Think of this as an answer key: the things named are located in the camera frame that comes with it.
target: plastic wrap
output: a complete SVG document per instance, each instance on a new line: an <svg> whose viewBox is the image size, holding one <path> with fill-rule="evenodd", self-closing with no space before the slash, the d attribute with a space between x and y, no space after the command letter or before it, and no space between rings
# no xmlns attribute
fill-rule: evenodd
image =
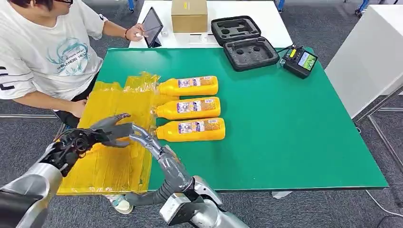
<svg viewBox="0 0 403 228"><path fill-rule="evenodd" d="M161 102L175 99L156 94L158 76L142 72L129 76L124 88L118 83L96 82L78 127L115 114L131 117L119 123L134 122L145 129L155 125L151 109ZM130 141L126 148L105 147L100 143L79 159L58 190L59 195L114 194L146 192L151 169L151 154L139 143Z"/></svg>

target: robot finger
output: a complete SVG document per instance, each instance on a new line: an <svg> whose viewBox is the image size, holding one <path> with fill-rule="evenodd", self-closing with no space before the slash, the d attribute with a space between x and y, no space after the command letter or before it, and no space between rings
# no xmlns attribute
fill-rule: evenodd
<svg viewBox="0 0 403 228"><path fill-rule="evenodd" d="M137 126L135 124L132 125L132 130L134 133L139 133L141 137L147 137L150 136L150 134L142 127Z"/></svg>
<svg viewBox="0 0 403 228"><path fill-rule="evenodd" d="M107 126L113 126L115 125L117 122L119 122L120 120L130 117L129 113L122 113L119 115L115 115L115 116L111 116L111 117L107 117L105 119L102 119L98 122L96 122L95 124L93 124L90 128L93 130L97 130L103 127L107 127Z"/></svg>
<svg viewBox="0 0 403 228"><path fill-rule="evenodd" d="M149 143L145 138L143 138L139 135L131 134L131 135L129 135L129 138L132 141L139 142L143 147L145 147Z"/></svg>
<svg viewBox="0 0 403 228"><path fill-rule="evenodd" d="M110 146L110 147L124 148L124 147L128 146L130 143L124 142L124 141L112 140L112 141L103 142L102 144L105 146Z"/></svg>

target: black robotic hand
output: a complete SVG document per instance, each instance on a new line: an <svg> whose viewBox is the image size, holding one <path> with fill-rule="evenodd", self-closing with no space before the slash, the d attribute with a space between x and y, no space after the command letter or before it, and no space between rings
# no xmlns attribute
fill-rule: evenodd
<svg viewBox="0 0 403 228"><path fill-rule="evenodd" d="M66 177L76 161L84 157L94 144L102 143L105 146L119 148L128 146L129 142L117 139L127 137L133 132L132 123L116 125L127 117L130 115L123 113L102 119L88 129L74 128L64 131L53 144L49 145L40 162L52 164Z"/></svg>

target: controller screen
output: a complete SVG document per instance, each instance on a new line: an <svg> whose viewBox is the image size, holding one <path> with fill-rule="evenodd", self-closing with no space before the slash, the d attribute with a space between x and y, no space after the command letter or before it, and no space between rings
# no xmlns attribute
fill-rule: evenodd
<svg viewBox="0 0 403 228"><path fill-rule="evenodd" d="M298 65L311 71L312 67L314 66L314 63L316 62L316 59L317 58L311 55L310 53L304 52L301 58L299 59Z"/></svg>

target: green table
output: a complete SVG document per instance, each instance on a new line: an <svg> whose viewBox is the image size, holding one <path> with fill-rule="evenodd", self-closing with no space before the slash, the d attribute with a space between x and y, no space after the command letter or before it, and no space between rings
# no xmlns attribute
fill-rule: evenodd
<svg viewBox="0 0 403 228"><path fill-rule="evenodd" d="M278 64L235 72L221 48L110 49L98 80L124 85L147 71L219 79L222 141L166 142L216 190L384 188L388 184L316 63L302 80ZM158 119L157 124L166 123ZM163 174L154 161L149 189Z"/></svg>

